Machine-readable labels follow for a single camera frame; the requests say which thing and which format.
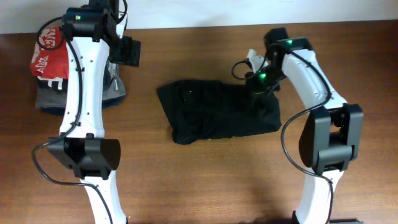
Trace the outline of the black t-shirt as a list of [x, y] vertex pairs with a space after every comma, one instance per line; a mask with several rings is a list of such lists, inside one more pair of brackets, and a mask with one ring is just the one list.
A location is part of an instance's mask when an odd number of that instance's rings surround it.
[[178, 80], [157, 89], [175, 143], [273, 133], [280, 129], [279, 101], [245, 85], [218, 80]]

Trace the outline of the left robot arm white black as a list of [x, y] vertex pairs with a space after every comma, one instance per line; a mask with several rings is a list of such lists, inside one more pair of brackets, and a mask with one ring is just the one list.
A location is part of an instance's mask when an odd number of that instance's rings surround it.
[[67, 45], [68, 88], [59, 136], [44, 145], [79, 178], [88, 194], [95, 223], [127, 223], [116, 184], [121, 158], [117, 139], [106, 139], [102, 117], [107, 63], [139, 66], [141, 43], [123, 33], [126, 1], [89, 1], [70, 7], [60, 18]]

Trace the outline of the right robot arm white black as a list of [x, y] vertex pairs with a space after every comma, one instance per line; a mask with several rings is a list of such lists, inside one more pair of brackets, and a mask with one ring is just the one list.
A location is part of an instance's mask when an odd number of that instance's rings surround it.
[[[248, 52], [246, 64], [252, 75], [246, 84], [253, 92], [267, 96], [288, 79], [305, 107], [286, 121], [280, 134], [286, 158], [305, 174], [303, 193], [291, 223], [333, 223], [335, 189], [349, 163], [358, 156], [364, 112], [332, 87], [307, 38], [290, 38], [286, 28], [273, 28], [265, 34], [264, 45], [263, 56], [253, 49]], [[285, 132], [303, 115], [307, 120], [298, 141], [304, 164], [300, 167], [288, 153]]]

